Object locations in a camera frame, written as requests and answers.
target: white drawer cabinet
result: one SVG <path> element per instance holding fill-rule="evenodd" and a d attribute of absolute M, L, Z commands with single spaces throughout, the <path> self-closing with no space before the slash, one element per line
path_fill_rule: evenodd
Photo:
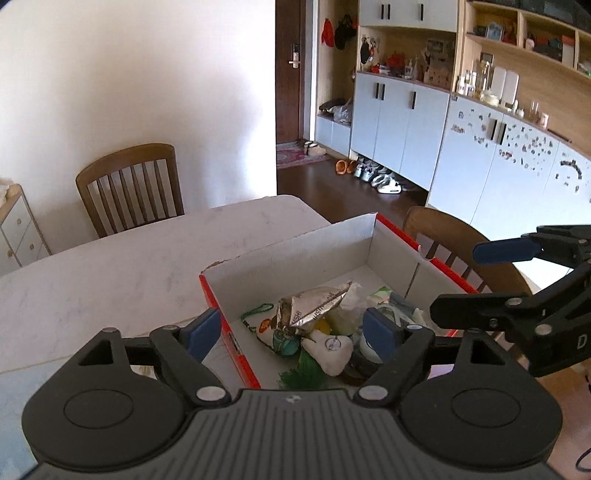
<path fill-rule="evenodd" d="M 0 207 L 0 275 L 49 255 L 21 186 L 12 185 Z"/>

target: wooden floor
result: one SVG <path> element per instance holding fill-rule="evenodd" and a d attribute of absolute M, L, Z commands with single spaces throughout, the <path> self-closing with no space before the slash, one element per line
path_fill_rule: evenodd
<path fill-rule="evenodd" d="M 379 212 L 402 226 L 408 209 L 427 201 L 425 190 L 382 194 L 350 174 L 337 175 L 335 160 L 277 170 L 277 193 L 301 198 L 331 223 Z"/>

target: tooth-shaped plush toy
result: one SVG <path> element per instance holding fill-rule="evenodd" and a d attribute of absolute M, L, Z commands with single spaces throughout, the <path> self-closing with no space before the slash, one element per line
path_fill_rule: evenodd
<path fill-rule="evenodd" d="M 325 374 L 339 375 L 353 354 L 353 342 L 344 335 L 325 335 L 312 330 L 310 338 L 302 338 L 301 345 L 316 360 Z"/>

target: storage box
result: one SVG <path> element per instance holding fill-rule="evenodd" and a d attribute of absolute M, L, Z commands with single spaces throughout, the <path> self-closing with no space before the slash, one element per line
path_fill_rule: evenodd
<path fill-rule="evenodd" d="M 243 313 L 309 288 L 350 280 L 366 296 L 388 286 L 427 314 L 442 293 L 476 292 L 441 261 L 427 261 L 419 251 L 410 237 L 373 213 L 217 263 L 202 272 L 200 281 L 210 306 L 222 311 L 222 338 L 245 385 L 276 389 L 278 374 L 295 360 L 290 363 L 264 346 L 242 324 Z M 273 314 L 247 321 L 256 327 Z"/>

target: plastic bag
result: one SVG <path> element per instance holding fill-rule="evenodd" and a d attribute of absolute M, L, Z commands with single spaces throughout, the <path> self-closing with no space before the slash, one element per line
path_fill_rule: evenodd
<path fill-rule="evenodd" d="M 335 122 L 350 125 L 353 121 L 353 100 L 349 100 L 342 106 L 336 106 L 333 109 Z"/>

